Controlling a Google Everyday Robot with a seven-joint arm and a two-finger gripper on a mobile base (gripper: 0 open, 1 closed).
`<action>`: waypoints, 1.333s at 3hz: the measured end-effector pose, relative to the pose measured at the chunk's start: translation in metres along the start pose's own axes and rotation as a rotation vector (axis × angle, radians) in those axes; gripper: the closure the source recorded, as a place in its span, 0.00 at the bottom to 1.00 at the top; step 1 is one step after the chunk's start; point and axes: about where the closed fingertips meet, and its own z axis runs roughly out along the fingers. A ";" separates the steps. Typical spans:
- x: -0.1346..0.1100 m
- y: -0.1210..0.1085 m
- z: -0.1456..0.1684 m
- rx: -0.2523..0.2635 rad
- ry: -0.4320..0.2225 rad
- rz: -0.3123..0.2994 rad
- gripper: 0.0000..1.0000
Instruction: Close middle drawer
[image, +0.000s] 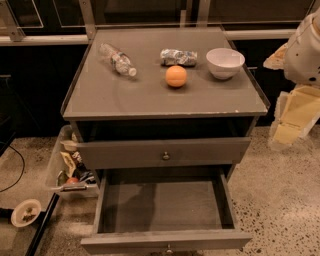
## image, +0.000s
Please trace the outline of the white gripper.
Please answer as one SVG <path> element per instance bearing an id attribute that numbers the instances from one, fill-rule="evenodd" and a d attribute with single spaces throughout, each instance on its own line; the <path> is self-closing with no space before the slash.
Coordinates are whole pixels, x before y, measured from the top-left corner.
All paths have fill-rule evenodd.
<path id="1" fill-rule="evenodd" d="M 288 44 L 271 54 L 263 66 L 283 70 Z M 274 121 L 269 131 L 269 146 L 284 150 L 308 135 L 320 117 L 320 88 L 298 84 L 290 93 L 281 92 L 276 102 Z"/>

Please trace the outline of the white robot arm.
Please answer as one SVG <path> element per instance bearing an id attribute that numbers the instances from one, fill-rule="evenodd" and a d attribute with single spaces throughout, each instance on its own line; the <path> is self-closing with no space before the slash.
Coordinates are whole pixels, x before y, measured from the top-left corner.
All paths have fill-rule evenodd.
<path id="1" fill-rule="evenodd" d="M 270 147 L 283 150 L 304 138 L 320 117 L 320 8 L 299 24 L 263 66 L 283 70 L 295 84 L 289 93 L 280 93 L 269 133 Z"/>

